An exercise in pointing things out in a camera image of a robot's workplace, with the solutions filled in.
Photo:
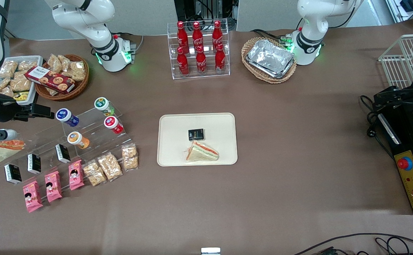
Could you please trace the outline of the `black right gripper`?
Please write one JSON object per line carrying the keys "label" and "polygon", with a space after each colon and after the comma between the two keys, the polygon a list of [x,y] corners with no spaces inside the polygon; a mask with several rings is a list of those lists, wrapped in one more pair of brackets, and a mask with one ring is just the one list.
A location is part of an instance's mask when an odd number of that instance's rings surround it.
{"label": "black right gripper", "polygon": [[28,122],[28,118],[55,119],[55,114],[47,106],[39,104],[19,105],[15,101],[0,100],[0,123],[11,120]]}

